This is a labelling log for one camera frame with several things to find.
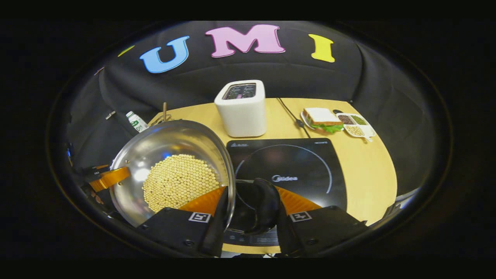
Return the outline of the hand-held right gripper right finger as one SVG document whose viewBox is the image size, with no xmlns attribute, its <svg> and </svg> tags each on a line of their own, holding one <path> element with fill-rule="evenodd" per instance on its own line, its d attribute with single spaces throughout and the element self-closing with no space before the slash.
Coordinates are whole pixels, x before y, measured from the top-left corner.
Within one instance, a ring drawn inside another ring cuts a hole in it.
<svg viewBox="0 0 496 279">
<path fill-rule="evenodd" d="M 281 187 L 275 187 L 281 208 L 277 221 L 283 257 L 319 257 L 367 232 L 369 227 L 336 205 L 321 207 Z"/>
</svg>

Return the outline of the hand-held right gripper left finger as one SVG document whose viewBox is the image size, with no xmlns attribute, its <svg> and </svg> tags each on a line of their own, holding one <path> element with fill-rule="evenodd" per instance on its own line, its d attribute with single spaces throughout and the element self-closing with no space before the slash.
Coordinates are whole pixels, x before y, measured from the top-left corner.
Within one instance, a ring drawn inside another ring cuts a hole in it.
<svg viewBox="0 0 496 279">
<path fill-rule="evenodd" d="M 160 246 L 188 257 L 219 257 L 228 214 L 227 187 L 194 199 L 181 209 L 164 208 L 136 229 Z"/>
</svg>

